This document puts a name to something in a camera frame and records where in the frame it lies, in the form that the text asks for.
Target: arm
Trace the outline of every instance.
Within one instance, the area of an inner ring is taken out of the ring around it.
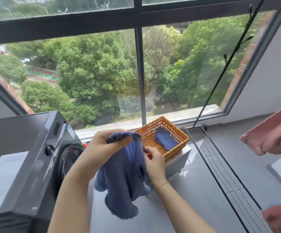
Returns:
[[[48,233],[88,233],[88,183],[115,152],[133,140],[125,137],[107,144],[108,136],[118,131],[123,130],[97,132],[71,167],[58,193]]]
[[[145,156],[147,173],[162,200],[165,211],[176,233],[217,233],[198,213],[168,184],[165,178],[165,160],[153,147],[146,147],[152,159]]]

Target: person's left hand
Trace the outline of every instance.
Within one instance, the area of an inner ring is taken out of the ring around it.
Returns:
[[[87,148],[73,164],[69,172],[76,172],[83,177],[92,179],[97,170],[106,163],[115,152],[133,141],[133,137],[128,136],[124,137],[120,141],[107,144],[106,141],[108,137],[119,131],[127,132],[122,129],[111,129],[97,132],[88,144]]]

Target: window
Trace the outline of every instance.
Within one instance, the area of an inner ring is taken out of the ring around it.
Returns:
[[[133,0],[0,0],[0,20],[133,7]]]
[[[255,10],[259,0],[0,0],[6,103],[16,102],[18,114],[58,110],[82,139],[160,116],[191,122],[240,39],[250,4]],[[203,119],[228,113],[268,27],[278,28],[281,0],[266,0],[261,10]]]

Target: hand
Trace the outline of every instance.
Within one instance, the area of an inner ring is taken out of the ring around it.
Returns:
[[[106,163],[115,152],[133,141],[133,137],[128,136],[120,141],[107,144],[108,137],[119,131],[127,132],[122,129],[111,129],[97,132],[88,144],[88,147],[79,156],[68,173],[72,171],[80,174],[81,177],[92,179],[97,170]]]
[[[154,188],[158,188],[163,182],[167,182],[165,177],[165,158],[154,147],[146,147],[146,152],[152,153],[151,160],[145,155],[147,173]]]

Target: dark blue clothing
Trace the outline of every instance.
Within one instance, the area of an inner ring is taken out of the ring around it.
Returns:
[[[148,176],[141,136],[135,132],[117,132],[109,136],[107,143],[130,135],[133,136],[133,141],[111,156],[98,170],[94,182],[97,191],[108,190],[105,204],[120,219],[135,217],[138,208],[132,201],[150,193],[150,188],[144,185]]]
[[[170,133],[163,128],[158,128],[154,140],[163,146],[167,151],[170,151],[175,146],[179,145]]]

